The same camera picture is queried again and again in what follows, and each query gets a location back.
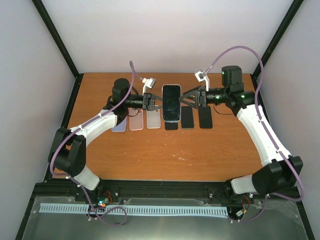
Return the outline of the black phone from lilac case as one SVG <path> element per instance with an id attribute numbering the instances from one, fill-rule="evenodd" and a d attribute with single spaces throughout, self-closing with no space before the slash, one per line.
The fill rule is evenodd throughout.
<path id="1" fill-rule="evenodd" d="M 199 127 L 201 129 L 212 129 L 213 128 L 213 119 L 212 111 L 210 106 L 202 107 L 198 109 L 199 117 Z"/>

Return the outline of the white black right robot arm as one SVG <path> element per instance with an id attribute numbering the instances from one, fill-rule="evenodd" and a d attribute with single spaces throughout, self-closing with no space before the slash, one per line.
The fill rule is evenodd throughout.
<path id="1" fill-rule="evenodd" d="M 210 104 L 225 104 L 252 139 L 262 168 L 251 175 L 227 180 L 229 196 L 279 196 L 280 191 L 290 189 L 298 183 L 303 161 L 299 156 L 293 156 L 280 142 L 263 114 L 255 92 L 245 90 L 241 68 L 236 65 L 225 66 L 221 69 L 221 74 L 222 87 L 211 88 L 209 77 L 203 71 L 196 72 L 196 79 L 205 82 L 205 86 L 186 91 L 179 101 L 199 111 L 208 108 Z"/>

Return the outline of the cream white phone case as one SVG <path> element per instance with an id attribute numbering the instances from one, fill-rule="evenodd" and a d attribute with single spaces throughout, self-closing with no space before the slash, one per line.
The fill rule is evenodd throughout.
<path id="1" fill-rule="evenodd" d="M 148 129 L 159 129 L 161 127 L 161 115 L 158 109 L 146 112 L 146 126 Z"/>

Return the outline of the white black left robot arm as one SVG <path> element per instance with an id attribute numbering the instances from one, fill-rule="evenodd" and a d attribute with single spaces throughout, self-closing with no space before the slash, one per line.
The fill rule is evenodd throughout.
<path id="1" fill-rule="evenodd" d="M 145 91 L 139 94 L 133 83 L 126 78 L 118 78 L 106 105 L 97 115 L 70 129 L 61 127 L 55 133 L 48 157 L 51 174 L 55 176 L 54 170 L 60 170 L 60 176 L 73 180 L 78 187 L 86 188 L 86 195 L 92 201 L 103 198 L 104 188 L 99 185 L 101 179 L 87 166 L 88 145 L 122 123 L 130 109 L 155 111 L 161 108 L 156 105 L 156 101 L 162 100 L 161 97 Z"/>

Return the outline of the dark green phone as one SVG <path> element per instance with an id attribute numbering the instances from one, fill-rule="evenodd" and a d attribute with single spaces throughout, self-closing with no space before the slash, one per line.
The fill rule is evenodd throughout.
<path id="1" fill-rule="evenodd" d="M 193 108 L 191 106 L 181 107 L 181 127 L 183 129 L 194 128 Z"/>

